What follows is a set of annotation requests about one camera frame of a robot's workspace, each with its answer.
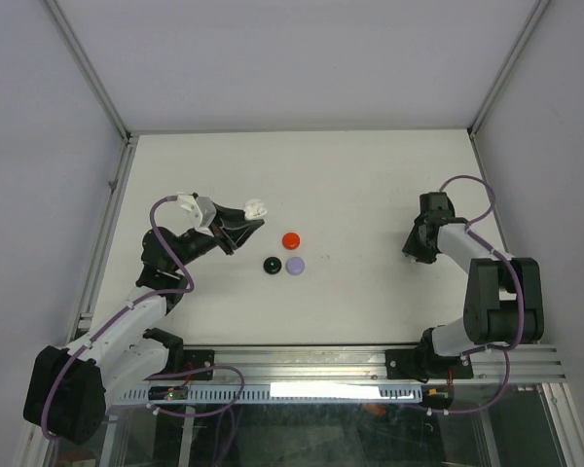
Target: glass panel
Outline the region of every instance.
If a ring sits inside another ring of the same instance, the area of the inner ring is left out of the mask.
[[[458,386],[455,407],[487,400],[496,390]],[[165,407],[204,413],[220,406]],[[404,405],[350,403],[236,405],[234,419],[230,411],[191,420],[152,416],[142,407],[116,414],[84,446],[61,442],[49,465],[562,466],[539,393],[512,387],[488,412],[474,415],[428,416]]]

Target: colored circle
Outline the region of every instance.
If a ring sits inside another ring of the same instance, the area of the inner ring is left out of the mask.
[[[298,256],[290,258],[285,264],[285,268],[292,275],[299,275],[305,270],[305,261]]]
[[[298,248],[300,244],[301,238],[297,233],[288,232],[283,236],[283,246],[285,246],[288,250],[294,250]]]
[[[281,270],[281,260],[275,256],[267,258],[264,262],[264,270],[268,274],[277,274]]]

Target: white plastic part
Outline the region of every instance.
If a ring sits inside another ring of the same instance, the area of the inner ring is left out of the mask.
[[[474,346],[465,333],[463,318],[432,330],[432,346],[441,357],[457,357]]]
[[[160,342],[142,339],[122,353],[110,367],[104,367],[101,380],[106,389],[106,409],[146,377],[159,373],[168,360],[168,349]]]
[[[195,198],[192,195],[180,193],[175,203],[186,211],[193,229],[200,234],[214,236],[209,226],[216,216],[216,207],[210,198]]]
[[[261,199],[250,199],[244,204],[244,219],[253,221],[255,219],[264,219],[268,211]]]
[[[152,289],[147,287],[134,287],[128,298],[117,308],[118,312],[124,306],[133,303],[138,297],[142,297]],[[91,328],[86,334],[67,345],[68,353],[71,355],[81,346],[91,344],[91,337],[104,326],[115,314]],[[85,350],[80,360],[95,360],[102,374],[107,373],[107,369],[112,367],[117,359],[131,345],[138,344],[147,328],[158,323],[166,315],[166,300],[164,297],[154,296],[136,305],[113,325],[95,342],[88,350]]]
[[[461,269],[469,272],[469,264],[472,258],[490,258],[499,261],[487,249],[469,236],[465,231],[465,224],[448,224],[439,228],[437,238],[437,248],[439,251],[451,257]],[[500,250],[509,260],[512,255]]]

